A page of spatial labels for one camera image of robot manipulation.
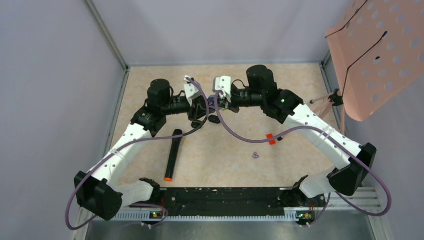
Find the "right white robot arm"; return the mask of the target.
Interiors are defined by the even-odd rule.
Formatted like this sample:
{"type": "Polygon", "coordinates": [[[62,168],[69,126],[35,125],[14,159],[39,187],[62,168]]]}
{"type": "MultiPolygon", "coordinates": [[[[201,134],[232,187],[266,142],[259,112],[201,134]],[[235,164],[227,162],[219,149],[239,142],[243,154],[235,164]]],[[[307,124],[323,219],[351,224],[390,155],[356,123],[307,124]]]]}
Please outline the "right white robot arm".
{"type": "Polygon", "coordinates": [[[302,98],[288,89],[279,89],[273,72],[264,65],[247,69],[248,86],[238,89],[229,76],[213,81],[217,106],[237,113],[241,107],[260,107],[263,113],[296,131],[333,163],[319,174],[306,176],[297,184],[293,200],[307,206],[314,197],[338,192],[353,196],[362,185],[376,157],[371,143],[361,145],[349,139],[314,113],[302,98]]]}

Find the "red block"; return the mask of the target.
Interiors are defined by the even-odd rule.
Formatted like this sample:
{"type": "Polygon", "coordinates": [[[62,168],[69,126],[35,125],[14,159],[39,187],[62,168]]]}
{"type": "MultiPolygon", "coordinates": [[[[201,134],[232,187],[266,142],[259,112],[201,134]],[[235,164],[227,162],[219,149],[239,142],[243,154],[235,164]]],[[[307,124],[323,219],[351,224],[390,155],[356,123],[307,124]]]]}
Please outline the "red block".
{"type": "Polygon", "coordinates": [[[266,138],[268,139],[269,145],[275,145],[276,141],[273,139],[274,135],[272,133],[269,133],[266,135],[266,138]]]}

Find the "small black earbud case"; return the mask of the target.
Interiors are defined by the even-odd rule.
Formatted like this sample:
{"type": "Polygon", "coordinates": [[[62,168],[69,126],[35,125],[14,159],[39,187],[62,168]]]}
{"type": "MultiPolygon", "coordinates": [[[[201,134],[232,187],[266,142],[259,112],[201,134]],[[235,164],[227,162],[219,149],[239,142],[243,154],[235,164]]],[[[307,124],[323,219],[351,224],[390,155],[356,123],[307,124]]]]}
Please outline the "small black earbud case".
{"type": "Polygon", "coordinates": [[[193,129],[200,129],[202,127],[202,125],[203,125],[202,121],[195,120],[195,121],[191,122],[191,127],[193,129]]]}

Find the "oval black charging case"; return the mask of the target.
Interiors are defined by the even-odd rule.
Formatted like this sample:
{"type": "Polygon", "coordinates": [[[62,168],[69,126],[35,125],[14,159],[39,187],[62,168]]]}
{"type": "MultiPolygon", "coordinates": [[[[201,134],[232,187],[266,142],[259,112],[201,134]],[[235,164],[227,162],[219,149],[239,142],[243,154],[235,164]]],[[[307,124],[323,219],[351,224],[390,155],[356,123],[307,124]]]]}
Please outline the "oval black charging case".
{"type": "Polygon", "coordinates": [[[208,117],[208,121],[213,123],[213,124],[220,124],[221,123],[221,121],[220,121],[220,119],[217,115],[210,115],[208,117]]]}

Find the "silver lilac oval case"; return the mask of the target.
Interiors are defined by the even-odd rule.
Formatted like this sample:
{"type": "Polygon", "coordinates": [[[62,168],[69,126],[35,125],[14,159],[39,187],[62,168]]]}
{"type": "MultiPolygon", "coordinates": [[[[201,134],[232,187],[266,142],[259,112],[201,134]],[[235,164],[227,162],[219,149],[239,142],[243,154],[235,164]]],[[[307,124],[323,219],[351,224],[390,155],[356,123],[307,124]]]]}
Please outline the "silver lilac oval case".
{"type": "Polygon", "coordinates": [[[213,106],[215,104],[215,96],[214,95],[209,96],[207,100],[208,100],[209,106],[213,106]]]}

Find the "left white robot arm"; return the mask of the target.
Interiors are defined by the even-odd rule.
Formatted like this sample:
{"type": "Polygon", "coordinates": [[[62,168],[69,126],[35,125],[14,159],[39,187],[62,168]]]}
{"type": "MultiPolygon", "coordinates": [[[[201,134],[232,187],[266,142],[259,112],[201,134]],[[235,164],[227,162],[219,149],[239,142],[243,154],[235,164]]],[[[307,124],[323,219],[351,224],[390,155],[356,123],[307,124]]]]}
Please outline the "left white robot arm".
{"type": "Polygon", "coordinates": [[[71,200],[105,221],[132,204],[144,202],[154,207],[160,202],[157,183],[142,178],[135,183],[118,185],[118,181],[148,141],[158,141],[159,131],[167,116],[187,114],[190,121],[210,113],[208,99],[201,84],[184,77],[184,95],[172,95],[165,79],[153,80],[147,90],[145,104],[134,114],[125,132],[109,152],[88,172],[74,177],[75,190],[71,200]]]}

